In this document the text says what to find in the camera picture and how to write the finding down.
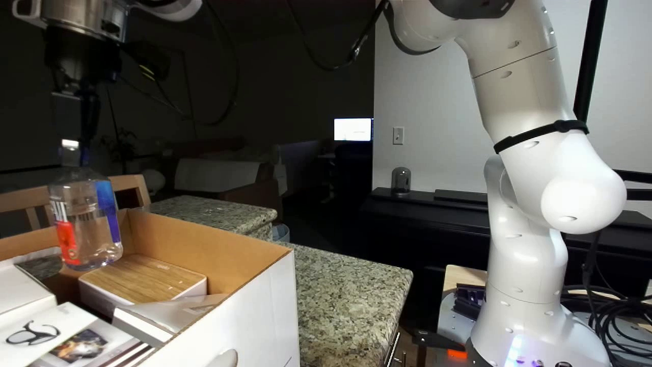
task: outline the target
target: book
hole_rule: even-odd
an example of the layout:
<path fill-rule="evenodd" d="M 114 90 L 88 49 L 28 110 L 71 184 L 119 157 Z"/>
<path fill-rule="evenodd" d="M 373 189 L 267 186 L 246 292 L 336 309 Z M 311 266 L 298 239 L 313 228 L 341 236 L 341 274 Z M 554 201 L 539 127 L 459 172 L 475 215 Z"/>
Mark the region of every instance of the book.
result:
<path fill-rule="evenodd" d="M 153 350 L 70 301 L 0 329 L 0 365 L 136 365 Z"/>
<path fill-rule="evenodd" d="M 225 299 L 225 294 L 211 294 L 172 301 L 122 306 L 114 309 L 112 324 L 153 346 L 162 346 Z"/>

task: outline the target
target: cable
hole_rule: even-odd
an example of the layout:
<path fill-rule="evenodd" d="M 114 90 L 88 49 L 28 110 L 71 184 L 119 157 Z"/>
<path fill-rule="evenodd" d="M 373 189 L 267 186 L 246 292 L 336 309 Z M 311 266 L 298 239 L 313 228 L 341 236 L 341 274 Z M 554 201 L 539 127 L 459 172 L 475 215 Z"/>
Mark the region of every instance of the cable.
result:
<path fill-rule="evenodd" d="M 239 59 L 239 52 L 236 52 L 236 44 L 234 44 L 234 41 L 233 41 L 233 34 L 229 33 L 227 23 L 223 20 L 223 17 L 214 10 L 214 6 L 212 6 L 211 2 L 205 2 L 205 4 L 207 4 L 207 7 L 208 7 L 208 14 L 212 14 L 212 18 L 214 18 L 214 20 L 219 23 L 219 27 L 223 29 L 223 33 L 225 33 L 225 36 L 227 36 L 227 47 L 229 47 L 230 57 L 233 57 L 233 64 L 234 64 L 234 83 L 233 83 L 230 98 L 229 98 L 225 110 L 221 111 L 221 117 L 219 117 L 217 121 L 212 121 L 212 122 L 199 122 L 199 124 L 207 124 L 207 127 L 219 127 L 219 124 L 223 124 L 223 122 L 230 117 L 233 108 L 236 105 L 239 91 L 240 91 L 240 74 L 242 74 L 242 72 L 240 72 L 240 59 Z M 212 29 L 214 36 L 219 39 L 219 30 L 217 30 L 214 23 L 211 23 L 211 29 Z"/>
<path fill-rule="evenodd" d="M 362 47 L 366 47 L 372 30 L 373 30 L 375 23 L 381 18 L 381 14 L 385 12 L 387 6 L 389 6 L 389 0 L 381 0 L 381 2 L 375 6 L 372 18 L 367 20 L 366 29 L 361 30 L 361 34 L 359 34 L 359 36 L 354 39 L 354 43 L 350 44 L 350 49 L 349 49 L 349 52 L 347 52 L 347 57 L 345 57 L 342 64 L 324 64 L 323 57 L 320 57 L 320 55 L 313 49 L 313 44 L 308 43 L 306 27 L 303 27 L 303 23 L 302 23 L 302 18 L 299 18 L 293 2 L 287 0 L 287 7 L 290 7 L 290 12 L 291 12 L 291 18 L 293 18 L 296 27 L 299 29 L 299 33 L 302 33 L 302 36 L 303 36 L 303 47 L 308 49 L 311 59 L 313 59 L 318 67 L 323 67 L 323 70 L 327 70 L 327 72 L 339 72 L 339 70 L 342 70 L 342 67 L 347 67 L 347 65 L 353 65 L 353 64 L 359 59 L 359 55 L 361 55 L 361 51 L 362 51 Z"/>
<path fill-rule="evenodd" d="M 172 108 L 176 114 L 179 114 L 181 119 L 188 119 L 191 121 L 193 124 L 205 124 L 205 127 L 219 127 L 221 122 L 225 122 L 230 111 L 234 110 L 236 105 L 236 98 L 239 98 L 239 91 L 240 91 L 240 61 L 239 61 L 239 55 L 236 55 L 236 44 L 233 41 L 233 34 L 229 33 L 229 27 L 227 23 L 223 20 L 223 17 L 214 10 L 214 6 L 211 2 L 205 2 L 207 4 L 207 12 L 211 17 L 211 30 L 214 34 L 214 39 L 219 41 L 221 39 L 221 33 L 225 34 L 227 39 L 227 47 L 230 51 L 230 57 L 233 57 L 233 64 L 234 64 L 234 83 L 233 83 L 233 90 L 230 90 L 230 96 L 229 96 L 229 101 L 225 105 L 225 110 L 219 114 L 219 119 L 214 121 L 198 121 L 196 114 L 193 114 L 193 105 L 191 105 L 191 91 L 189 91 L 189 79 L 188 79 L 188 65 L 186 65 L 186 59 L 183 59 L 183 83 L 186 83 L 186 90 L 188 90 L 188 98 L 189 98 L 189 108 L 191 111 L 186 111 L 183 108 L 179 108 L 172 98 L 169 94 L 165 91 L 163 83 L 162 83 L 162 77 L 156 74 L 156 70 L 151 70 L 151 65 L 146 65 L 146 61 L 143 57 L 134 57 L 138 49 L 134 47 L 122 47 L 122 51 L 127 55 L 130 55 L 140 72 L 140 76 L 146 79 L 146 82 L 153 82 L 156 83 L 156 90 L 160 94 L 153 96 L 151 91 L 134 85 L 132 82 L 121 77 L 124 82 L 124 85 L 128 85 L 130 90 L 143 94 L 144 98 L 158 101 L 160 105 L 165 105 L 165 108 Z"/>
<path fill-rule="evenodd" d="M 116 135 L 116 146 L 119 146 L 119 157 L 121 157 L 121 169 L 122 174 L 127 174 L 127 157 L 124 157 L 124 150 L 122 150 L 122 136 L 121 136 L 121 127 L 119 127 L 119 119 L 116 119 L 116 110 L 114 110 L 114 98 L 108 90 L 108 85 L 105 85 L 105 91 L 106 91 L 106 101 L 108 101 L 108 111 L 110 111 L 110 122 L 114 127 L 114 135 Z"/>

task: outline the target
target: desk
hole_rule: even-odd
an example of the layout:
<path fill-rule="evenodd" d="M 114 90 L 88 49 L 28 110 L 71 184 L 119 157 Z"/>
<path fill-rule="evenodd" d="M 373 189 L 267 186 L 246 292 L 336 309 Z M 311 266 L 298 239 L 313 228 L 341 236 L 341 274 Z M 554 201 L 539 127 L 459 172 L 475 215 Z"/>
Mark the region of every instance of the desk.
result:
<path fill-rule="evenodd" d="M 156 201 L 151 211 L 255 236 L 276 217 L 269 208 L 191 196 Z M 385 363 L 412 271 L 293 242 L 287 246 L 296 255 L 302 365 Z"/>

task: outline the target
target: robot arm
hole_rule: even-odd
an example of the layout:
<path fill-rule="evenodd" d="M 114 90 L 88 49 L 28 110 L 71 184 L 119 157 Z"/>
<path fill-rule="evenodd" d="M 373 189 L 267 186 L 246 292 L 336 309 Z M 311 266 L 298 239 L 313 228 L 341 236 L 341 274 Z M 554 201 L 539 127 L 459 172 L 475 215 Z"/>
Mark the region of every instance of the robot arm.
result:
<path fill-rule="evenodd" d="M 626 186 L 594 150 L 562 90 L 540 0 L 392 0 L 399 49 L 457 41 L 468 57 L 486 130 L 490 197 L 488 304 L 468 350 L 475 365 L 610 365 L 602 341 L 560 306 L 567 244 L 614 223 Z"/>
<path fill-rule="evenodd" d="M 54 72 L 54 104 L 80 104 L 81 164 L 88 163 L 90 141 L 100 119 L 96 85 L 116 82 L 132 7 L 163 20 L 191 18 L 203 0 L 15 0 L 17 18 L 43 29 L 46 65 Z"/>

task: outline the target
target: counter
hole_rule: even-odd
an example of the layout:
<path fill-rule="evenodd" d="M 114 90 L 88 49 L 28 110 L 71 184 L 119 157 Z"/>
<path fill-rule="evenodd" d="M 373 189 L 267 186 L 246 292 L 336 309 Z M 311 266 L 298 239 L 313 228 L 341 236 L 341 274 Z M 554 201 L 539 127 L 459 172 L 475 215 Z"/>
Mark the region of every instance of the counter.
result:
<path fill-rule="evenodd" d="M 276 209 L 179 196 L 151 211 L 267 239 Z M 383 365 L 398 333 L 412 271 L 290 242 L 296 253 L 303 367 Z"/>

